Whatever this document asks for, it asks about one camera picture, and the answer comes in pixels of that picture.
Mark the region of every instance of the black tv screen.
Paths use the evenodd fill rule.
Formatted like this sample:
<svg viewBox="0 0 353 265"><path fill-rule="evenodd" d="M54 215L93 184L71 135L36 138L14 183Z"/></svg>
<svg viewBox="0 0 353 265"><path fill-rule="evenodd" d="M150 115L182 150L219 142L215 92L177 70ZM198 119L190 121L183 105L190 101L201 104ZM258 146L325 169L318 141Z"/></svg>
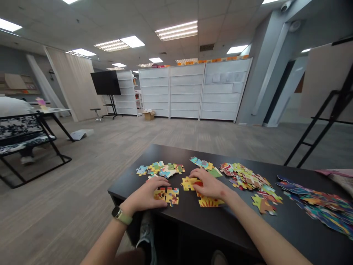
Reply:
<svg viewBox="0 0 353 265"><path fill-rule="evenodd" d="M121 95L117 72L91 73L97 95Z"/></svg>

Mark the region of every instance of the tv stand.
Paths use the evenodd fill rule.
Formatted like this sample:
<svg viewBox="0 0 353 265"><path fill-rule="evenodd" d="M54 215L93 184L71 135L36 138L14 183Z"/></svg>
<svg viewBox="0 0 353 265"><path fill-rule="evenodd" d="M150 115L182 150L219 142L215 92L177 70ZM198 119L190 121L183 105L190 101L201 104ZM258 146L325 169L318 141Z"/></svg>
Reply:
<svg viewBox="0 0 353 265"><path fill-rule="evenodd" d="M122 114L118 114L117 109L116 109L116 105L114 103L114 95L108 95L109 99L110 99L110 103L111 104L105 104L105 106L111 106L113 108L113 112L114 114L107 114L107 115L103 115L102 118L104 117L108 117L108 116L113 116L113 120L115 119L116 116L124 116Z"/></svg>

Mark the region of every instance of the smartwatch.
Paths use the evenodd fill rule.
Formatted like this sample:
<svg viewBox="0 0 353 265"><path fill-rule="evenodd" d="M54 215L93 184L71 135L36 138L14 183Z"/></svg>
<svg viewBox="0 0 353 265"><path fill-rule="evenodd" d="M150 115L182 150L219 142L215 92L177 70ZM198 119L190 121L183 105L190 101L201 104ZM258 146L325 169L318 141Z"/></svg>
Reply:
<svg viewBox="0 0 353 265"><path fill-rule="evenodd" d="M127 226L132 222L132 217L124 214L119 206L115 206L115 208L111 212L111 215Z"/></svg>

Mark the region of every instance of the sheer curtain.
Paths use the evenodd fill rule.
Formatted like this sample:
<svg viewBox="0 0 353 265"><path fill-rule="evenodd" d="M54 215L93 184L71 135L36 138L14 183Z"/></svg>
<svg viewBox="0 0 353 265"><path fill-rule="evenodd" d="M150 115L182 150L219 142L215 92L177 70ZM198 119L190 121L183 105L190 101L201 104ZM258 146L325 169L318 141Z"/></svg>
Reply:
<svg viewBox="0 0 353 265"><path fill-rule="evenodd" d="M50 101L50 104L55 108L65 109L64 105L61 103L58 96L55 94L54 90L52 89L51 85L48 82L48 79L43 74L42 70L39 68L36 59L33 55L26 55L29 65L32 68L34 75L39 83L40 88L44 94L46 100ZM70 116L70 112L59 112L61 117Z"/></svg>
<svg viewBox="0 0 353 265"><path fill-rule="evenodd" d="M92 61L50 47L44 49L74 121L94 118L96 114L90 109L101 108L99 115L107 114L102 96L96 94L91 78Z"/></svg>

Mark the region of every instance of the stool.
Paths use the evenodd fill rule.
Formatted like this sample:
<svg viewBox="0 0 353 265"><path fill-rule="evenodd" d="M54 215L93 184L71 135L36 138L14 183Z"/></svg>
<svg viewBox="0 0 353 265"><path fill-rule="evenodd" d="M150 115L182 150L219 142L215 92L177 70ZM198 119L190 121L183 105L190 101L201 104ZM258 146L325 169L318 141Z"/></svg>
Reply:
<svg viewBox="0 0 353 265"><path fill-rule="evenodd" d="M94 110L94 111L96 112L96 114L97 114L97 118L95 119L95 122L96 122L96 121L104 121L104 118L103 118L103 117L100 117L100 116L98 115L97 110L100 110L100 109L90 109L90 110Z"/></svg>

